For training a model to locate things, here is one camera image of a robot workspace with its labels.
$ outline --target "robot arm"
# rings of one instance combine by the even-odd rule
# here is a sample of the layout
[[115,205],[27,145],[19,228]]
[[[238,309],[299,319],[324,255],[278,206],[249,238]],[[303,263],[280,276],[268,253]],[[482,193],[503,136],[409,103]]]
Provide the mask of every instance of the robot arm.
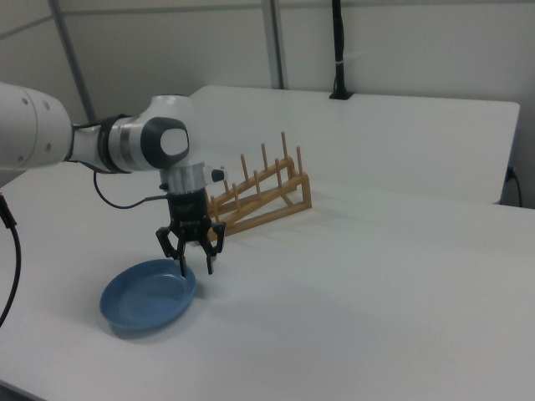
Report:
[[[180,263],[183,276],[187,242],[202,245],[211,273],[225,235],[224,223],[212,224],[207,215],[204,187],[225,180],[226,174],[202,162],[191,163],[197,151],[195,128],[191,100],[184,96],[155,96],[139,116],[71,125],[55,98],[0,83],[0,169],[28,170],[72,161],[109,174],[159,170],[171,223],[156,235],[166,256]],[[218,236],[215,247],[207,237],[210,228]],[[167,237],[170,232],[178,237],[176,249]]]

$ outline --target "table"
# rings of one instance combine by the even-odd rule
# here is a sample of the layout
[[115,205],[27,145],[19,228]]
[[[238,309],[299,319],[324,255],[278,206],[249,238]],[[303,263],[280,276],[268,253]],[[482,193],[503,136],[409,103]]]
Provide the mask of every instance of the table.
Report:
[[266,142],[280,152],[284,130],[307,150],[316,180],[487,204],[500,200],[519,111],[509,102],[370,94],[343,101],[217,86],[192,98],[200,136],[230,162],[237,144]]
[[[206,151],[214,165],[226,157]],[[303,158],[313,169],[308,147]],[[101,180],[123,203],[158,184],[156,172]],[[111,209],[79,165],[18,177],[3,189],[24,266],[0,330],[0,381],[50,400],[532,397],[533,211],[311,187],[312,210],[229,237],[211,277],[188,246],[193,303],[160,330],[128,334],[110,329],[99,297],[119,272],[161,257],[165,203]],[[0,249],[12,266],[7,231]]]

